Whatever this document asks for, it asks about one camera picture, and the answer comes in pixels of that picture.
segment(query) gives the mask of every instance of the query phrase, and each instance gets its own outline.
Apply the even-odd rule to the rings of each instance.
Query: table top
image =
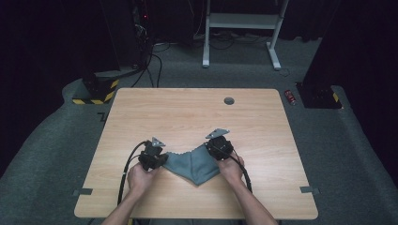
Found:
[[[224,103],[229,97],[234,104]],[[115,209],[123,168],[138,143],[156,137],[166,144],[163,153],[184,153],[216,128],[230,130],[225,138],[244,158],[253,194],[275,218],[317,217],[312,193],[300,191],[309,184],[278,91],[226,88],[119,89],[84,181],[92,193],[80,195],[75,215],[106,218]],[[197,187],[164,168],[131,216],[244,218],[221,175]]]

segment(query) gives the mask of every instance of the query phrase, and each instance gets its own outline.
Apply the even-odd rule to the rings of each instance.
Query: metal bracket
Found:
[[[321,192],[319,191],[319,188],[317,187],[300,187],[301,193],[313,193],[313,195],[320,194]]]
[[[93,188],[82,188],[80,190],[73,190],[72,196],[79,196],[79,195],[91,195],[93,192]]]
[[[164,144],[163,142],[159,141],[157,138],[152,137],[152,146],[153,147],[164,147],[164,146],[166,146],[166,144]]]
[[[229,133],[229,129],[216,128],[213,132],[206,136],[206,139],[218,138],[227,133]]]

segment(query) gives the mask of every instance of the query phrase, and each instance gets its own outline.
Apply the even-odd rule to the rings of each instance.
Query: white shelf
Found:
[[[275,52],[275,43],[281,30],[284,13],[289,0],[283,0],[281,11],[278,15],[262,15],[262,14],[238,14],[238,13],[211,13],[210,0],[207,0],[207,16],[206,16],[206,37],[203,50],[203,68],[210,66],[210,27],[219,28],[246,28],[246,29],[262,29],[274,30],[271,42],[267,43],[267,50],[275,70],[281,69],[281,63]]]
[[[278,15],[211,13],[210,27],[275,29]]]

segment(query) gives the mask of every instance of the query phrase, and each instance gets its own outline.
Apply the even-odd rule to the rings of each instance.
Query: gray cloth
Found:
[[[219,166],[208,153],[204,144],[191,152],[183,154],[167,152],[166,154],[169,158],[163,167],[193,181],[196,186],[202,185],[220,173]]]
[[[150,219],[149,225],[238,225],[239,220],[232,219]]]

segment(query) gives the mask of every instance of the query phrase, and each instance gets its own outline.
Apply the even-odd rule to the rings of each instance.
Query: desk leg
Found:
[[[205,45],[203,47],[203,68],[208,68],[210,66],[210,48],[208,44],[210,38],[210,0],[207,0],[205,35]]]
[[[278,39],[279,32],[281,31],[284,13],[286,12],[288,3],[289,3],[289,0],[283,1],[281,12],[279,13],[279,18],[278,18],[278,21],[276,22],[275,30],[272,35],[272,40],[271,40],[271,42],[267,42],[268,53],[269,53],[269,56],[272,61],[272,65],[275,70],[281,69],[281,64],[279,63],[278,56],[276,55],[276,52],[275,52],[275,43],[276,43],[276,40]]]

